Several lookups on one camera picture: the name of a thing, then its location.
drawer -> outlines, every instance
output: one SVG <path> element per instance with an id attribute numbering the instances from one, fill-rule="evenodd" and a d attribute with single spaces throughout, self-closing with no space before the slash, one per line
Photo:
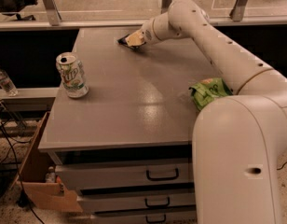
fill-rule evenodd
<path id="1" fill-rule="evenodd" d="M 160 224 L 173 221 L 186 221 L 186 224 L 197 224 L 197 214 L 194 207 L 184 207 L 168 212 L 138 212 L 132 215 L 117 217 L 99 217 L 92 215 L 92 224 Z"/>
<path id="2" fill-rule="evenodd" d="M 195 194 L 188 189 L 168 189 L 115 193 L 111 195 L 78 196 L 77 201 L 84 212 L 104 212 L 128 209 L 156 209 L 173 206 L 195 205 Z"/>
<path id="3" fill-rule="evenodd" d="M 68 189 L 106 189 L 193 182 L 188 159 L 57 166 Z"/>

cardboard box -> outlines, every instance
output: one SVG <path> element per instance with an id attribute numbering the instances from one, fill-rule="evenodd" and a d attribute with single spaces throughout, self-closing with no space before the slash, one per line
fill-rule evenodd
<path id="1" fill-rule="evenodd" d="M 42 133 L 45 129 L 47 113 L 39 122 L 35 131 L 33 141 L 26 153 L 25 159 L 20 167 L 20 176 L 25 193 L 34 205 L 40 209 L 56 210 L 61 212 L 82 212 L 77 202 L 77 195 L 73 190 L 68 190 L 58 183 L 45 183 L 45 175 L 48 167 L 54 163 L 47 153 L 38 150 Z"/>

gray tabletop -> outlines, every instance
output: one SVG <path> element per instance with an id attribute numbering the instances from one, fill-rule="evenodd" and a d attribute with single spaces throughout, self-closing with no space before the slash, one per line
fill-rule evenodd
<path id="1" fill-rule="evenodd" d="M 71 99 L 60 86 L 40 150 L 186 144 L 198 111 L 189 86 L 215 71 L 191 39 L 143 46 L 117 44 L 137 28 L 82 29 L 74 51 L 89 93 Z"/>

green bag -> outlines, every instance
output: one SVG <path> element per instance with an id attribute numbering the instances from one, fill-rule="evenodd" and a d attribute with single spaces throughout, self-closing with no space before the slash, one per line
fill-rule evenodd
<path id="1" fill-rule="evenodd" d="M 221 78 L 208 78 L 189 88 L 191 98 L 199 110 L 217 98 L 232 95 L 232 92 Z"/>

silver can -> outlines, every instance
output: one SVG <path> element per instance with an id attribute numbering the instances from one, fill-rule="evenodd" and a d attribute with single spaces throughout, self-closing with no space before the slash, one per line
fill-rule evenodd
<path id="1" fill-rule="evenodd" d="M 57 57 L 57 69 L 61 75 L 63 87 L 71 98 L 79 98 L 89 91 L 82 62 L 73 52 L 64 52 Z"/>

